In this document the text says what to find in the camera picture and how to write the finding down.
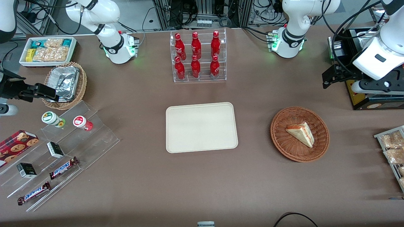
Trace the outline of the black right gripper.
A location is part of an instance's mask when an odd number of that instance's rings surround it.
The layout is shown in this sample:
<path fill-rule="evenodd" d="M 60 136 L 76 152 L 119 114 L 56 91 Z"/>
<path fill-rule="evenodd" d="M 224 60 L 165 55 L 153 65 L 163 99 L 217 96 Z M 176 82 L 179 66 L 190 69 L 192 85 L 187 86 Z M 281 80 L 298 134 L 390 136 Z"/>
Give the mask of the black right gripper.
<path fill-rule="evenodd" d="M 0 83 L 1 98 L 33 102 L 36 95 L 43 99 L 59 102 L 59 96 L 55 89 L 41 83 L 36 83 L 34 86 L 26 84 L 24 82 L 25 77 L 9 70 L 1 70 L 1 73 L 3 74 Z"/>

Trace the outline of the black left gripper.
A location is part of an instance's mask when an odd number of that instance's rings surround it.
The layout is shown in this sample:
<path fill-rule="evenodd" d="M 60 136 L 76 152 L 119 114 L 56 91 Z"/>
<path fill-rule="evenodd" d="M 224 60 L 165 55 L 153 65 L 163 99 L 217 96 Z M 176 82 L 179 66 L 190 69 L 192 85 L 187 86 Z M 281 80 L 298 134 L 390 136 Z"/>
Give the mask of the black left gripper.
<path fill-rule="evenodd" d="M 357 79 L 363 79 L 363 73 L 353 64 L 341 66 L 334 62 L 330 67 L 331 72 L 322 73 L 322 87 L 327 89 L 330 85 L 344 82 L 347 86 L 352 86 Z"/>

